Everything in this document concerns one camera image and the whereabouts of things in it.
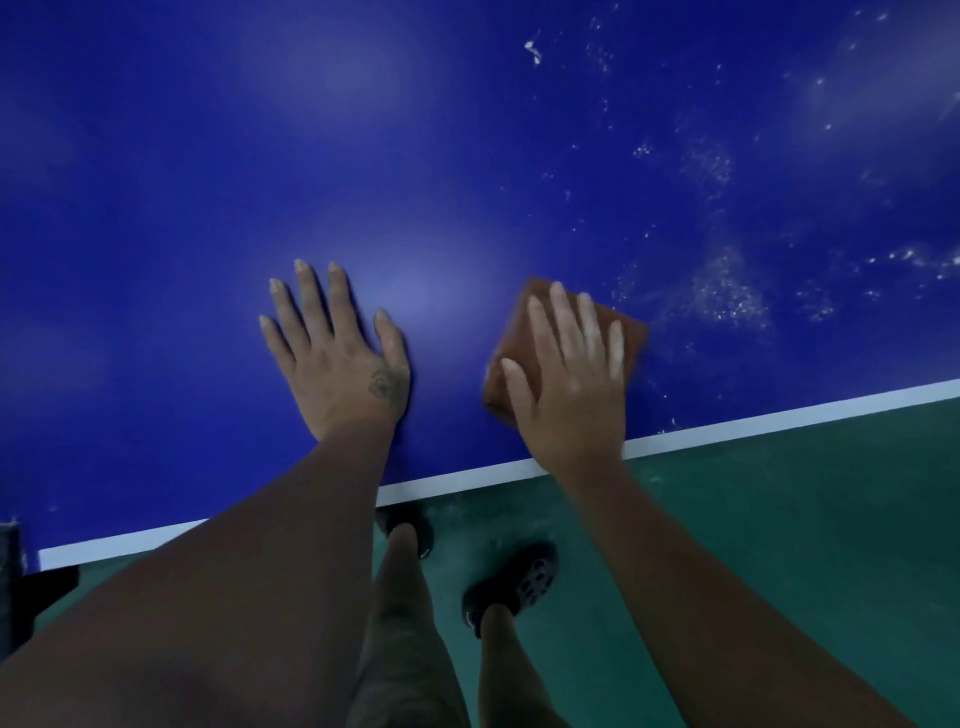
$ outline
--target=hand tattoo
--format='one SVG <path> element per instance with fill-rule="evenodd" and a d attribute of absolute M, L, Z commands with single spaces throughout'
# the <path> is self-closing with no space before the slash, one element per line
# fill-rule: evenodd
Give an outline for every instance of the hand tattoo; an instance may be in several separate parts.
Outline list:
<path fill-rule="evenodd" d="M 370 377 L 370 393 L 378 400 L 386 400 L 399 417 L 407 402 L 410 378 L 401 372 L 381 367 Z"/>

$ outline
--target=black shoe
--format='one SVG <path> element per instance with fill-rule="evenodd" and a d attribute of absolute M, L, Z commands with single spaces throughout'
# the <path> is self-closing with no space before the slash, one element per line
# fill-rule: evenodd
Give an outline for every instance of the black shoe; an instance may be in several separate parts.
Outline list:
<path fill-rule="evenodd" d="M 514 616 L 545 595 L 560 571 L 557 547 L 548 541 L 525 546 L 507 565 L 464 594 L 464 624 L 480 637 L 480 622 L 491 604 L 502 604 Z"/>
<path fill-rule="evenodd" d="M 416 501 L 408 500 L 406 503 L 377 508 L 373 519 L 387 538 L 390 538 L 390 532 L 401 523 L 410 523 L 417 531 L 417 554 L 421 559 L 425 559 L 433 550 L 433 526 Z"/>

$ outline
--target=blue table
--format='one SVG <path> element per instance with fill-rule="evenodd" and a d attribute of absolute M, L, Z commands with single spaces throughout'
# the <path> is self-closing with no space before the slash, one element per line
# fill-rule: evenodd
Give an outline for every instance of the blue table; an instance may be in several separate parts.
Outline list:
<path fill-rule="evenodd" d="M 0 516 L 80 563 L 301 457 L 257 325 L 298 256 L 406 332 L 381 502 L 537 472 L 480 404 L 528 275 L 650 323 L 628 455 L 958 396 L 958 37 L 947 2 L 14 2 Z"/>

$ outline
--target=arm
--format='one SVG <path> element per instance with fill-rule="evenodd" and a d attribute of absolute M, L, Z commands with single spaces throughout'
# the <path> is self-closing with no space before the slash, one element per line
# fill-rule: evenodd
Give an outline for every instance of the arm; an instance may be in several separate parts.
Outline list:
<path fill-rule="evenodd" d="M 119 573 L 0 667 L 10 726 L 343 724 L 367 618 L 376 489 L 409 369 L 382 312 L 364 343 L 346 277 L 332 331 L 298 264 L 268 345 L 319 444 L 289 473 Z"/>
<path fill-rule="evenodd" d="M 627 473 L 623 335 L 604 351 L 593 304 L 577 323 L 551 290 L 529 313 L 543 373 L 539 401 L 504 360 L 520 432 L 557 477 L 606 560 L 660 675 L 691 726 L 908 726 L 869 685 L 700 546 Z"/>

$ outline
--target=sanding sponge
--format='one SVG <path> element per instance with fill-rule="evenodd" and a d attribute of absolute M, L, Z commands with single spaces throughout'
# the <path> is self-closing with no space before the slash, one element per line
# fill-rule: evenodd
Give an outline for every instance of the sanding sponge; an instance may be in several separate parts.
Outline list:
<path fill-rule="evenodd" d="M 543 303 L 543 309 L 546 311 L 546 317 L 550 322 L 550 327 L 556 334 L 557 321 L 553 312 L 553 304 L 550 302 L 550 282 L 538 278 L 527 280 L 516 301 L 514 313 L 507 325 L 507 330 L 500 339 L 500 343 L 493 352 L 493 358 L 487 367 L 487 378 L 483 386 L 484 404 L 494 415 L 514 427 L 516 427 L 516 418 L 514 417 L 514 409 L 510 405 L 510 397 L 507 394 L 507 378 L 503 373 L 500 360 L 503 358 L 513 359 L 519 364 L 527 375 L 530 391 L 535 398 L 540 398 L 540 364 L 537 361 L 537 350 L 534 348 L 533 331 L 530 329 L 527 300 L 531 296 L 540 299 L 540 302 Z M 570 307 L 579 317 L 576 294 L 567 292 L 566 295 L 570 300 Z M 634 370 L 643 347 L 646 346 L 649 333 L 647 325 L 637 319 L 630 318 L 626 314 L 617 313 L 608 306 L 599 303 L 595 303 L 594 306 L 597 312 L 597 323 L 600 325 L 603 334 L 604 347 L 608 345 L 610 324 L 619 321 L 623 327 L 623 378 L 624 381 L 627 381 L 630 379 L 630 374 Z"/>

